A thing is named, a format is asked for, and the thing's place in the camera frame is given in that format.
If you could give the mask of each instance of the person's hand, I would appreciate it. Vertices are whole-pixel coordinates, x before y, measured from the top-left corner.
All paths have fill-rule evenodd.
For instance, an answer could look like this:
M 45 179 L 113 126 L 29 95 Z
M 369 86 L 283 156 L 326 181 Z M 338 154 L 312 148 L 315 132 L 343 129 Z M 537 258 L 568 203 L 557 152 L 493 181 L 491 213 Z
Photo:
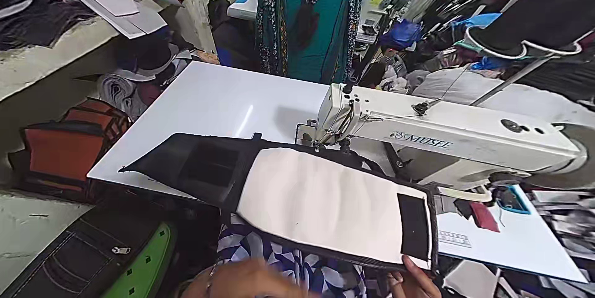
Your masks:
M 432 280 L 406 255 L 403 264 L 407 272 L 389 272 L 389 287 L 393 298 L 442 298 L 438 287 Z
M 313 298 L 312 294 L 267 266 L 263 259 L 249 259 L 218 266 L 211 279 L 209 297 L 206 297 L 210 272 L 211 268 L 208 268 L 198 275 L 182 298 Z

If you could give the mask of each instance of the green fabric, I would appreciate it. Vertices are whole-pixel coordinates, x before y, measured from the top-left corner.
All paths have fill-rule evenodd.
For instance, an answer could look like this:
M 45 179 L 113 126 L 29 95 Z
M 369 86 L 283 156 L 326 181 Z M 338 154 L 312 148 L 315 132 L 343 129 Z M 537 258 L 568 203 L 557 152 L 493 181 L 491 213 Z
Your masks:
M 314 5 L 314 12 L 320 14 L 318 28 L 308 47 L 296 50 L 292 31 L 301 2 L 286 0 L 288 77 L 320 83 L 343 81 L 349 0 L 318 0 Z
M 172 230 L 162 222 L 132 265 L 102 295 L 102 298 L 153 297 L 169 266 L 174 241 Z

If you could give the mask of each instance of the sewing machine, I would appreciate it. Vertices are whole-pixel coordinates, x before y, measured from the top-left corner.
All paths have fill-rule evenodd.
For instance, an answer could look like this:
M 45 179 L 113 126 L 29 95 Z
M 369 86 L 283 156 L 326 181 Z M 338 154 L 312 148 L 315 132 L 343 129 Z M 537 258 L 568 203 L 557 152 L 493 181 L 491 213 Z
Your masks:
M 532 175 L 554 177 L 548 187 L 578 187 L 577 175 L 582 186 L 591 183 L 584 177 L 590 164 L 583 139 L 545 121 L 364 87 L 345 93 L 344 86 L 331 84 L 315 127 L 298 129 L 314 147 L 345 146 L 352 137 L 390 142 L 404 162 L 411 160 L 406 169 L 413 180 L 477 202 L 491 200 L 488 183 L 517 184 Z

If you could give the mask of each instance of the white sewing machine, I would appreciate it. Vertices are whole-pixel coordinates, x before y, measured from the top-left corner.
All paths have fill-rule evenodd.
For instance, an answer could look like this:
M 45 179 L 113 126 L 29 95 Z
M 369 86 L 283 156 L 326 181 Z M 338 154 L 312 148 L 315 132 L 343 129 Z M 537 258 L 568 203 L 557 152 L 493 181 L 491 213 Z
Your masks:
M 412 179 L 437 182 L 443 195 L 487 202 L 484 186 L 493 173 L 568 177 L 588 166 L 584 144 L 545 121 L 364 87 L 346 94 L 344 86 L 331 84 L 312 130 L 314 146 L 351 137 L 391 142 L 404 161 L 412 159 Z

